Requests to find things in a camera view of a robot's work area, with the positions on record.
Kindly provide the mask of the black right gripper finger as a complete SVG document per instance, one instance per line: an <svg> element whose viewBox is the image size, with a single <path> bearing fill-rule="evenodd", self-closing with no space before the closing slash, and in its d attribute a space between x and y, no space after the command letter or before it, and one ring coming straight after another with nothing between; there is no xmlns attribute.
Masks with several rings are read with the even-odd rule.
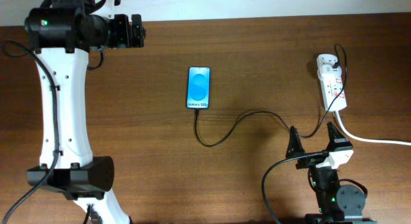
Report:
<svg viewBox="0 0 411 224"><path fill-rule="evenodd" d="M334 123L328 122L328 136L329 136L329 144L328 147L346 147L349 146L349 140L340 133L340 131L336 128Z"/></svg>
<svg viewBox="0 0 411 224"><path fill-rule="evenodd" d="M301 157L305 155L304 148L302 147L301 140L297 129L294 126L290 127L290 139L286 150L285 157L287 159L294 157Z"/></svg>

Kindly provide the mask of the blue Galaxy smartphone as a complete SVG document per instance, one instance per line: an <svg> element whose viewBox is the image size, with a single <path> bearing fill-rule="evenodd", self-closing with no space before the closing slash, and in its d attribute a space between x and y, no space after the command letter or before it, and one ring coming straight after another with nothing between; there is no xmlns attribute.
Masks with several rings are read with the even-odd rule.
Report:
<svg viewBox="0 0 411 224"><path fill-rule="evenodd" d="M211 69L209 67L190 67L186 107L208 109L210 97Z"/></svg>

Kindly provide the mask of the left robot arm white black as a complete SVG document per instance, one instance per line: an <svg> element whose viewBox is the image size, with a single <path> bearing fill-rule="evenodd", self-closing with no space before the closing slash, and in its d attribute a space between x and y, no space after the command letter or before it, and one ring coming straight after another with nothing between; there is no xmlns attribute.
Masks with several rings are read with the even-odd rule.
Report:
<svg viewBox="0 0 411 224"><path fill-rule="evenodd" d="M64 195L93 223L130 223L112 186L112 158L93 155L87 135L85 78L92 50L143 47L138 14L117 14L121 0L45 0L24 25L42 92L43 143L27 172L34 189Z"/></svg>

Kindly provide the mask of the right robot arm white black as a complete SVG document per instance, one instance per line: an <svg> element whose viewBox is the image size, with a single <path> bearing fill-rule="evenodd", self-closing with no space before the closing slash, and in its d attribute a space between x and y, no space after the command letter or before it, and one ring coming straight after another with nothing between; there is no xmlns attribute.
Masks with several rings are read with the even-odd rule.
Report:
<svg viewBox="0 0 411 224"><path fill-rule="evenodd" d="M360 223L368 195L366 187L339 178L338 167L349 161L353 145L332 122L327 124L329 143L325 150L306 153L295 127L290 128L287 159L296 159L297 169L307 169L309 183L319 206L318 214L307 214L305 223Z"/></svg>

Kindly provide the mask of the white USB charger adapter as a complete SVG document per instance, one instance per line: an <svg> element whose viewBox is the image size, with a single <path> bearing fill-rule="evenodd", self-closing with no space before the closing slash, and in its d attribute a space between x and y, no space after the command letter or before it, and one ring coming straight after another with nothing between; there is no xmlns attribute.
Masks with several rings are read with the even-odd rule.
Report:
<svg viewBox="0 0 411 224"><path fill-rule="evenodd" d="M319 80L327 78L340 78L342 69L338 58L331 54L321 54L317 57L317 75Z"/></svg>

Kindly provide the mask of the white power strip red switches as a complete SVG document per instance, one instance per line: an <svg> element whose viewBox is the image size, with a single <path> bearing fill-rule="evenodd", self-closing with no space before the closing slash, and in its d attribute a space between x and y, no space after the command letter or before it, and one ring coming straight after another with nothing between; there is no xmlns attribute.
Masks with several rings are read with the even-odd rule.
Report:
<svg viewBox="0 0 411 224"><path fill-rule="evenodd" d="M327 78L324 81L319 80L324 102L324 108L328 112L335 112L346 108L342 77Z"/></svg>

